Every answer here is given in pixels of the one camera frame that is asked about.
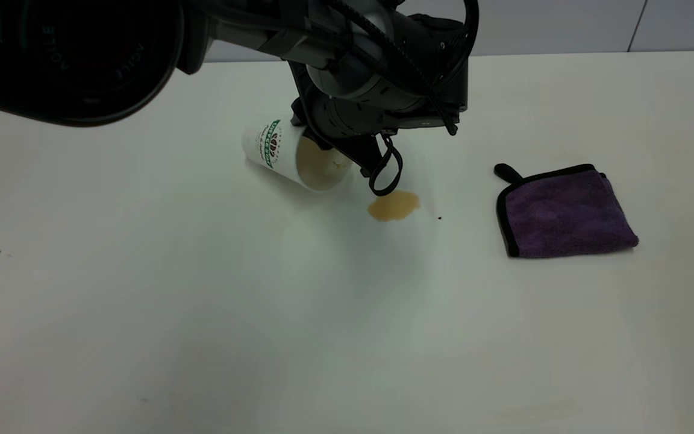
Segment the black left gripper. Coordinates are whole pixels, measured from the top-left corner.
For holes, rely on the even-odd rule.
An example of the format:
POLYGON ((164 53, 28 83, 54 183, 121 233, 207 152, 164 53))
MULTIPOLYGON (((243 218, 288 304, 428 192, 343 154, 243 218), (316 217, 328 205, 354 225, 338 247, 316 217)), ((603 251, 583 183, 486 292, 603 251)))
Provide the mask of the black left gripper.
POLYGON ((377 135, 396 134, 398 121, 382 108, 331 98, 320 90, 306 91, 306 108, 292 107, 291 124, 304 127, 306 137, 323 151, 336 150, 358 165, 364 178, 380 169, 383 154, 377 135))

